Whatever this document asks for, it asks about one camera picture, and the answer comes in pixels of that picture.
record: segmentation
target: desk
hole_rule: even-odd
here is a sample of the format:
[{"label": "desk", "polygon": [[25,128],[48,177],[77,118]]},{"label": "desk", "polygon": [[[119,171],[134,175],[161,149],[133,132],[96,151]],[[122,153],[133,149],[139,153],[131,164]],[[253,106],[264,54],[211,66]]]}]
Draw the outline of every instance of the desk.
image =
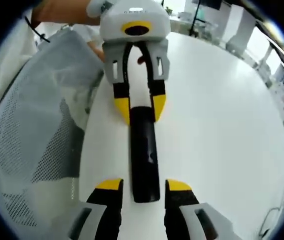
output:
[{"label": "desk", "polygon": [[[155,125],[160,201],[133,202],[129,128],[114,107],[112,86],[105,78],[87,123],[80,200],[86,201],[99,182],[123,178],[119,239],[167,239],[164,183],[176,179],[231,220],[240,237],[253,239],[268,210],[284,199],[284,126],[276,105],[245,62],[192,37],[172,32],[168,39],[167,101]],[[147,104],[146,68],[136,64],[138,57],[133,49],[129,79],[135,106]]]}]

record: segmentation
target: yellow ring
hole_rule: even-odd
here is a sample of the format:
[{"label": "yellow ring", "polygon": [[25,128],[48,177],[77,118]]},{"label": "yellow ring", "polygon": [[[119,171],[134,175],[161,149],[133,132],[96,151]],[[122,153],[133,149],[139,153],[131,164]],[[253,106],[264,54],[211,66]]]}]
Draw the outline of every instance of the yellow ring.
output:
[{"label": "yellow ring", "polygon": [[152,24],[149,21],[130,21],[126,24],[122,25],[122,32],[125,33],[125,30],[131,27],[135,27],[135,26],[142,26],[142,27],[146,27],[148,28],[148,30],[151,30],[152,28]]}]

